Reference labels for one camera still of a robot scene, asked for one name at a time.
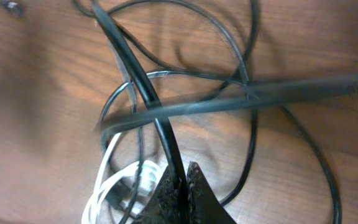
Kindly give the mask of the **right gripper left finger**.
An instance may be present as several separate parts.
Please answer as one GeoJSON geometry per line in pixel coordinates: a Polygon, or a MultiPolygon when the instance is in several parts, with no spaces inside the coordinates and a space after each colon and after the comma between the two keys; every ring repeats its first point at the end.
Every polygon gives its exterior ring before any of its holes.
{"type": "Polygon", "coordinates": [[[179,223],[177,195],[170,170],[166,168],[151,199],[132,224],[179,223]]]}

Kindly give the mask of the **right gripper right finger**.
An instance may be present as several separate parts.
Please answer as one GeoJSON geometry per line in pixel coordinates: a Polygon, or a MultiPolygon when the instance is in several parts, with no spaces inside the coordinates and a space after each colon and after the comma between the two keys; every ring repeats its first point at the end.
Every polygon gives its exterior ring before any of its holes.
{"type": "Polygon", "coordinates": [[[189,163],[187,182],[190,223],[236,224],[217,200],[196,162],[189,163]]]}

